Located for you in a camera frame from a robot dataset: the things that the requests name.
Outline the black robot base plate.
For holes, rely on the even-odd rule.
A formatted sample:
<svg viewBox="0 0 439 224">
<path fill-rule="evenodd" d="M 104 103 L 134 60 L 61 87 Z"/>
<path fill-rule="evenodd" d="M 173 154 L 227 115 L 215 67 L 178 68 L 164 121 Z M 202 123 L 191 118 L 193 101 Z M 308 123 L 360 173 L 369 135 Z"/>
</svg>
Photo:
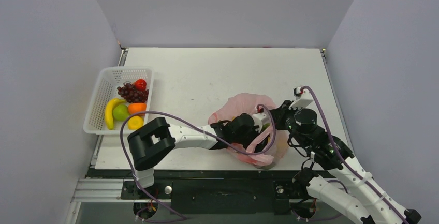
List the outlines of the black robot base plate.
<svg viewBox="0 0 439 224">
<path fill-rule="evenodd" d="M 156 170 L 152 196 L 185 215 L 288 214 L 297 202 L 311 205 L 303 186 L 292 181 L 296 171 L 166 171 Z"/>
</svg>

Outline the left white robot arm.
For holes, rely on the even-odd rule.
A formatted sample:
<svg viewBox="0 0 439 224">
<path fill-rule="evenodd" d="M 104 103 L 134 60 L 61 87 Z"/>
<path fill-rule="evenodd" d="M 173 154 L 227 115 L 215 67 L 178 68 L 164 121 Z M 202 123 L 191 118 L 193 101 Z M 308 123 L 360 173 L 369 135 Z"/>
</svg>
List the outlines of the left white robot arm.
<svg viewBox="0 0 439 224">
<path fill-rule="evenodd" d="M 233 143 L 242 145 L 246 153 L 259 153 L 271 147 L 272 138 L 256 138 L 269 133 L 272 120 L 265 113 L 241 114 L 231 121 L 219 121 L 202 127 L 178 126 L 157 117 L 128 137 L 128 146 L 134 162 L 134 191 L 141 198 L 154 192 L 154 167 L 173 149 L 204 148 L 222 150 Z"/>
</svg>

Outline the pink plastic bag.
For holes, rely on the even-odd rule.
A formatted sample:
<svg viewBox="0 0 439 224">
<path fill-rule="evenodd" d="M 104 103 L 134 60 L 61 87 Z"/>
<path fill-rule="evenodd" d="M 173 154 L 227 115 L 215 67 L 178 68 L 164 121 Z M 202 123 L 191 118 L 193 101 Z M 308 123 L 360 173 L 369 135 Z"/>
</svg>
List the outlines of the pink plastic bag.
<svg viewBox="0 0 439 224">
<path fill-rule="evenodd" d="M 235 117 L 246 113 L 253 115 L 256 113 L 256 106 L 262 104 L 269 109 L 276 109 L 275 102 L 266 95 L 257 95 L 250 93 L 239 93 L 230 97 L 227 102 L 215 111 L 209 118 L 208 124 L 218 123 L 220 121 L 231 121 Z M 288 151 L 288 134 L 286 131 L 277 131 L 273 146 L 263 155 L 245 155 L 228 147 L 226 150 L 236 159 L 253 165 L 258 169 L 271 169 L 281 160 Z"/>
</svg>

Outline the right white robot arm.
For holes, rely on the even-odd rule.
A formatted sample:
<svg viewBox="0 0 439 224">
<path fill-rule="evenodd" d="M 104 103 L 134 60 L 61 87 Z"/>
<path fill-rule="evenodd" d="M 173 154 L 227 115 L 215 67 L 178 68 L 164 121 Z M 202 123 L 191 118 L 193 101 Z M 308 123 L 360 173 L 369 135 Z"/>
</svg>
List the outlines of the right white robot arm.
<svg viewBox="0 0 439 224">
<path fill-rule="evenodd" d="M 353 151 L 334 136 L 323 114 L 301 100 L 285 101 L 270 110 L 277 130 L 288 131 L 308 157 L 338 179 L 348 190 L 342 196 L 310 168 L 302 169 L 292 182 L 293 192 L 318 198 L 355 223 L 419 223 L 421 214 L 397 203 L 364 169 Z"/>
</svg>

